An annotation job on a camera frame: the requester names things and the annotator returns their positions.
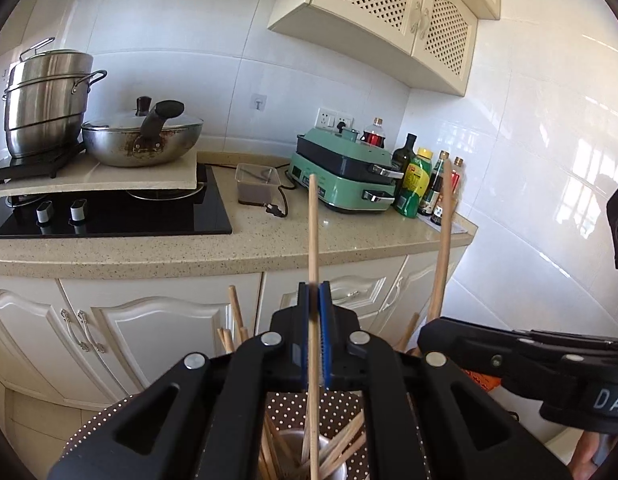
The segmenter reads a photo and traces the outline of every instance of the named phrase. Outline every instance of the kitchen backsplash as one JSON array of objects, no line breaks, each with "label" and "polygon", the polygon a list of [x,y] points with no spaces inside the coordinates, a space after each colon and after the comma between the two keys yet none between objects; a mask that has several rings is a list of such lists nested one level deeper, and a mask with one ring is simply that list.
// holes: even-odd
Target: kitchen backsplash
[{"label": "kitchen backsplash", "polygon": [[[204,120],[201,149],[290,155],[318,108],[384,120],[394,145],[409,88],[332,50],[266,29],[275,0],[38,0],[23,46],[48,36],[52,48],[94,56],[108,77],[94,85],[86,119],[135,107],[143,94],[178,99]],[[0,57],[0,152],[5,70]],[[266,96],[263,110],[254,100]]]},{"label": "kitchen backsplash", "polygon": [[443,314],[618,335],[606,202],[618,186],[618,22],[604,0],[502,0],[463,99],[412,90],[398,143],[465,160],[479,226]]}]

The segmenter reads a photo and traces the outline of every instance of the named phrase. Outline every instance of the bottle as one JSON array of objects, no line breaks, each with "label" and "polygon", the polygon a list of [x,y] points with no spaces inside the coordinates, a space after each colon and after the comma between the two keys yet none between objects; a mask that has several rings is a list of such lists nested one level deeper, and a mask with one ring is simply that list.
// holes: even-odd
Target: bottle
[{"label": "bottle", "polygon": [[424,195],[431,175],[431,157],[433,152],[426,148],[419,148],[407,171],[404,173],[402,189],[394,208],[407,218],[415,218],[418,213],[420,198]]},{"label": "bottle", "polygon": [[[454,200],[457,201],[457,196],[460,191],[460,180],[462,178],[462,165],[464,161],[459,157],[455,157],[451,171],[451,191],[454,194]],[[431,221],[436,225],[442,225],[442,193],[438,196],[438,203],[433,209]]]},{"label": "bottle", "polygon": [[[391,164],[396,168],[396,170],[399,170],[402,173],[407,171],[407,166],[411,162],[411,159],[416,155],[413,151],[413,145],[416,143],[417,138],[418,137],[414,134],[407,134],[407,141],[404,143],[404,146],[393,152]],[[395,203],[398,199],[403,180],[404,178],[401,178],[400,181],[395,184],[395,201],[393,203]]]},{"label": "bottle", "polygon": [[380,117],[376,117],[373,124],[362,130],[360,142],[366,142],[372,146],[378,146],[378,148],[384,147],[384,130],[382,129],[382,119]]},{"label": "bottle", "polygon": [[442,191],[442,162],[448,158],[449,152],[442,150],[440,152],[440,156],[438,157],[438,161],[436,162],[436,166],[433,168],[431,173],[431,179],[429,180],[429,185],[426,188],[426,193],[422,197],[422,200],[420,200],[418,213],[421,215],[431,215],[433,208],[436,206],[438,195],[440,195],[440,191]]}]

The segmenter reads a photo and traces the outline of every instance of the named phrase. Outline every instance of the green bottle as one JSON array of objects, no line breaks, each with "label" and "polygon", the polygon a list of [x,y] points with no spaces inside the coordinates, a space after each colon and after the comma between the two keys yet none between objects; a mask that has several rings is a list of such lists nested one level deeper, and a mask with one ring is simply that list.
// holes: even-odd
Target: green bottle
[{"label": "green bottle", "polygon": [[432,157],[433,152],[431,150],[419,148],[404,172],[402,189],[394,208],[407,218],[415,218],[418,214],[418,204],[420,204],[420,199],[428,187],[429,177],[431,176]]}]

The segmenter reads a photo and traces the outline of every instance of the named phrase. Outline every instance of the cabinet handle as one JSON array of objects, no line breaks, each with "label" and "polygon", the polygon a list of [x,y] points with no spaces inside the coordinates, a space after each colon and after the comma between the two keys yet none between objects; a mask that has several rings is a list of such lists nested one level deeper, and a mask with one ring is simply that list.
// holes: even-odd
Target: cabinet handle
[{"label": "cabinet handle", "polygon": [[78,311],[78,319],[82,323],[82,327],[84,328],[84,333],[87,335],[87,340],[91,343],[93,348],[95,348],[101,354],[106,352],[105,346],[102,343],[96,343],[93,337],[91,336],[91,330],[89,330],[89,322],[87,321],[87,313],[83,310]]},{"label": "cabinet handle", "polygon": [[352,290],[351,292],[346,293],[344,296],[339,296],[337,298],[331,298],[331,301],[345,301],[351,300],[352,298],[358,297],[362,292],[359,290]]},{"label": "cabinet handle", "polygon": [[422,32],[420,32],[420,40],[425,39],[426,32],[428,31],[428,28],[431,25],[431,18],[428,15],[428,9],[425,9],[424,18],[426,19],[426,25],[422,27]]},{"label": "cabinet handle", "polygon": [[411,25],[412,34],[417,33],[418,29],[420,28],[420,22],[422,21],[422,3],[420,2],[416,3],[416,10],[418,12],[418,19],[414,20],[413,24]]},{"label": "cabinet handle", "polygon": [[73,329],[71,328],[71,317],[68,311],[65,309],[62,309],[60,311],[60,316],[62,316],[62,319],[67,324],[67,332],[69,333],[69,337],[71,338],[71,341],[73,341],[75,345],[79,346],[85,352],[88,352],[89,345],[87,345],[86,343],[83,343],[82,341],[78,341],[78,338],[73,333]]},{"label": "cabinet handle", "polygon": [[393,299],[391,299],[391,301],[387,301],[387,303],[384,304],[382,306],[382,308],[378,311],[378,314],[380,314],[381,312],[387,310],[390,306],[393,306],[393,303],[398,301],[398,298],[400,297],[400,287],[402,286],[402,280],[403,279],[404,279],[404,276],[400,276],[398,278],[398,282],[395,284],[395,287],[393,287],[393,290],[395,291],[395,295],[394,295]]}]

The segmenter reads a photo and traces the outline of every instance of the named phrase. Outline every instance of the polka dot cloth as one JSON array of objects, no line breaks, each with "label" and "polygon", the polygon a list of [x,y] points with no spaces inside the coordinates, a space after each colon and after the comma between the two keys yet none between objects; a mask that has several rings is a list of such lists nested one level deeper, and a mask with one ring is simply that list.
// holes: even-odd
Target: polka dot cloth
[{"label": "polka dot cloth", "polygon": [[[266,410],[278,430],[304,428],[306,394],[268,394]],[[333,438],[362,410],[362,397],[347,392],[323,392],[320,398],[320,434]],[[362,429],[351,440],[354,442]],[[346,461],[346,480],[365,480],[369,473],[366,445]]]}]

